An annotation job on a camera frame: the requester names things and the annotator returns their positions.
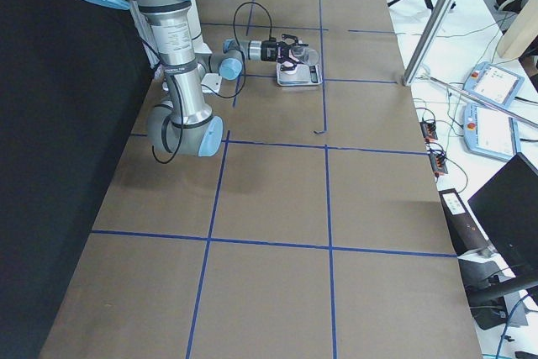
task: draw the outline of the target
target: dark wall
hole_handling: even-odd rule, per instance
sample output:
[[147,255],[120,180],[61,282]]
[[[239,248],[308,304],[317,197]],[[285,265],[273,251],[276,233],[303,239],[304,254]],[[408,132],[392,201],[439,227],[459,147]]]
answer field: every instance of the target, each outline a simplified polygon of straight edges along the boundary
[[0,357],[37,357],[152,77],[129,12],[0,0]]

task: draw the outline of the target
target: computer monitor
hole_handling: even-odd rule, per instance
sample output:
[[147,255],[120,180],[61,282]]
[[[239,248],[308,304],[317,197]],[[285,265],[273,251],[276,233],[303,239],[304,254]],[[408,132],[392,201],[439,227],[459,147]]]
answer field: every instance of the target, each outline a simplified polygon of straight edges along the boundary
[[[465,264],[467,274],[462,271],[462,275],[467,298],[472,307],[487,306],[476,317],[478,324],[487,329],[504,320],[500,311],[495,312],[495,305],[509,311],[522,289],[538,296],[538,170],[517,153],[469,199],[469,206],[515,275],[507,278],[493,274],[491,262],[487,269],[479,271],[481,274],[471,274],[477,266],[473,269],[473,264]],[[469,288],[473,277],[479,281]]]

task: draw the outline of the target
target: white desk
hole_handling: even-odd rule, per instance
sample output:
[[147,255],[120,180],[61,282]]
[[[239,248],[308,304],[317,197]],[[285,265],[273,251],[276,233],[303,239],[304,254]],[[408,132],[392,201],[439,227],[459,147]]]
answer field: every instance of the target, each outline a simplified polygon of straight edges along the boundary
[[[394,24],[394,31],[398,36],[398,45],[402,54],[403,63],[407,65],[414,48],[419,41],[419,34],[422,33],[430,11],[426,8],[424,0],[403,0],[390,8],[391,18]],[[454,34],[466,34],[473,30],[482,29],[493,24],[494,20],[483,0],[456,0],[456,7],[448,13],[446,20],[438,33],[438,38],[430,49],[425,64],[430,68],[431,75],[444,82],[464,82],[470,70],[479,61],[492,61],[495,46],[501,34],[497,24],[492,25],[482,31],[463,37],[442,38]],[[495,37],[483,54],[487,44]],[[500,62],[498,55],[494,62]],[[504,63],[502,67],[511,70],[523,77],[525,71],[518,61]],[[428,82],[415,82],[412,85],[413,96],[416,107],[427,107],[432,110],[437,119],[450,121],[447,116],[448,102],[447,91]],[[538,93],[526,80],[525,85],[519,94],[522,98],[538,101]],[[465,98],[458,102],[457,93],[451,96],[451,115],[454,116],[456,108],[456,120],[462,122],[462,111],[467,103]],[[538,122],[538,107],[528,103],[514,100],[510,105],[510,110],[527,118]],[[424,110],[418,110],[419,118]],[[527,139],[538,139],[538,130],[534,130],[527,125],[519,123],[520,137]],[[455,125],[458,133],[461,129]],[[463,138],[454,134],[449,138],[450,126],[448,124],[437,124],[437,134],[439,143],[443,147],[448,145],[448,156],[458,163],[466,171],[469,177],[467,188],[461,193],[462,199],[467,201],[489,178],[497,172],[504,163],[487,157],[481,157],[469,153],[464,145]],[[529,160],[538,166],[538,145],[536,143],[522,143],[522,151]],[[465,184],[465,177],[461,171],[448,163],[449,174],[440,177],[437,187],[439,190],[455,187],[461,190]],[[502,355],[514,357],[514,351],[528,351],[538,353],[538,314],[531,313],[527,316],[530,326],[515,329],[510,327],[508,335],[515,338],[514,342],[504,342]],[[477,328],[478,338],[483,353],[494,354],[497,350],[498,339],[502,332],[502,326],[498,326],[488,331]]]

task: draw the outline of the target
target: monitor stand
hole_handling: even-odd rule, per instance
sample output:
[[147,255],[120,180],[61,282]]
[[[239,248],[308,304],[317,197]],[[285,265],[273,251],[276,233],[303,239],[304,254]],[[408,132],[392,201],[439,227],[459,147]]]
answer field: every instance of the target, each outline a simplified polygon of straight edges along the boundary
[[[481,263],[460,259],[458,262],[460,264],[460,272],[462,273],[463,285],[467,292],[488,288],[492,284],[512,279],[511,277],[506,277],[502,273],[497,272],[499,267],[493,261]],[[518,292],[509,293],[501,298],[482,302],[480,305],[487,307],[471,309],[471,313],[482,330],[489,330],[490,328],[506,322],[508,314],[512,311],[512,308],[518,300],[520,300],[520,294]],[[512,319],[510,320],[510,325],[528,325],[523,304],[515,310]]]

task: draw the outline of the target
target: black screen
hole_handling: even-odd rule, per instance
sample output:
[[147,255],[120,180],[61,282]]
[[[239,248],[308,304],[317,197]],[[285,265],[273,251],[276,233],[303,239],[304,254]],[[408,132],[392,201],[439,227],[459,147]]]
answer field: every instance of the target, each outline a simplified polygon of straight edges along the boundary
[[506,163],[469,205],[516,277],[538,269],[538,170],[523,154]]

